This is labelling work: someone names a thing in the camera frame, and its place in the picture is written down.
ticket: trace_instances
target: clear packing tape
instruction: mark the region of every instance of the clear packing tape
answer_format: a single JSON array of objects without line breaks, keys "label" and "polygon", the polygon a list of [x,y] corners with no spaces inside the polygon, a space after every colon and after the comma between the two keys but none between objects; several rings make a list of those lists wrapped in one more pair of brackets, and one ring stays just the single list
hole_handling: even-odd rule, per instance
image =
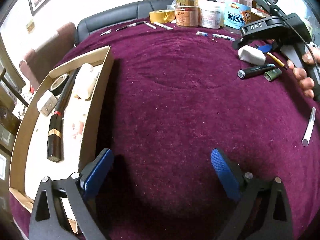
[{"label": "clear packing tape", "polygon": [[176,18],[174,10],[152,11],[149,13],[149,15],[150,15],[151,23],[154,23],[154,22],[169,23]]}]

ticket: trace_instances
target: finger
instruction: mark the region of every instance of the finger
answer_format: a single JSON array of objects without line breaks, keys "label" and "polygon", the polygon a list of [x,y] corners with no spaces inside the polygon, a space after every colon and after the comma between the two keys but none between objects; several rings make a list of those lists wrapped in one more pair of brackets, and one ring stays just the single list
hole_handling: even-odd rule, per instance
[{"label": "finger", "polygon": [[288,67],[289,67],[290,69],[293,69],[293,68],[294,68],[293,62],[292,62],[291,60],[289,60],[289,59],[288,59]]},{"label": "finger", "polygon": [[308,90],[308,89],[312,89],[315,86],[314,81],[312,80],[312,78],[305,78],[299,81],[299,86],[303,89],[303,90]]},{"label": "finger", "polygon": [[294,68],[293,74],[298,81],[305,79],[307,77],[307,72],[303,68]]},{"label": "finger", "polygon": [[308,89],[308,90],[304,91],[303,93],[308,98],[314,98],[315,97],[315,94],[313,93],[313,91],[311,89]]},{"label": "finger", "polygon": [[[320,63],[320,50],[318,48],[311,48],[311,51],[313,53],[313,56],[315,57],[316,61]],[[305,55],[302,56],[302,59],[304,62],[308,63],[308,64],[314,64],[315,62],[313,61],[313,58],[310,54],[310,52],[308,51]]]}]

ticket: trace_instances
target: silver screw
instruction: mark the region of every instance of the silver screw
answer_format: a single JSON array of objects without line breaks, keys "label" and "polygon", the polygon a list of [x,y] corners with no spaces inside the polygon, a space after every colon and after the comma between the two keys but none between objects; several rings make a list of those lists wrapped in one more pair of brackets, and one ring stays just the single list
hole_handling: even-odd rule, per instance
[{"label": "silver screw", "polygon": [[45,176],[44,178],[41,179],[42,182],[47,182],[49,180],[48,176]]},{"label": "silver screw", "polygon": [[276,178],[275,178],[275,181],[276,181],[277,183],[281,183],[281,182],[282,182],[282,180],[281,180],[279,177],[276,177]]},{"label": "silver screw", "polygon": [[246,174],[244,175],[247,179],[252,179],[253,178],[253,174],[251,172],[246,172]]},{"label": "silver screw", "polygon": [[79,176],[80,176],[79,172],[74,172],[71,174],[72,179],[77,179],[77,178],[79,178]]}]

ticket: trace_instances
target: fingernail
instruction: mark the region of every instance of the fingernail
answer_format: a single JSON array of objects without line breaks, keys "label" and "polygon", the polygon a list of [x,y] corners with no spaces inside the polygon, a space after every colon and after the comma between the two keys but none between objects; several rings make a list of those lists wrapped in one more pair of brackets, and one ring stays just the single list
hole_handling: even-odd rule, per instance
[{"label": "fingernail", "polygon": [[302,60],[303,60],[305,63],[308,63],[311,59],[312,59],[312,57],[311,57],[311,55],[308,54],[308,53],[302,56]]}]

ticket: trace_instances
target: black marker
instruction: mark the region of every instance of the black marker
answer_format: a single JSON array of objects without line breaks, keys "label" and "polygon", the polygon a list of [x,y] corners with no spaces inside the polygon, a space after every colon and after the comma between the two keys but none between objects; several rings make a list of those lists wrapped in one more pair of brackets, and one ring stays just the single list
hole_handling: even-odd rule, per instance
[{"label": "black marker", "polygon": [[129,27],[137,26],[137,25],[139,25],[139,24],[143,24],[144,22],[146,22],[146,21],[129,24],[129,25],[127,25],[127,26],[124,26],[124,27],[121,27],[121,28],[119,28],[119,29],[116,29],[116,32],[117,32],[117,31],[124,30],[124,29],[129,28]]},{"label": "black marker", "polygon": [[249,67],[246,69],[240,69],[238,71],[238,77],[241,79],[251,78],[276,68],[275,64],[267,64],[262,66]]}]

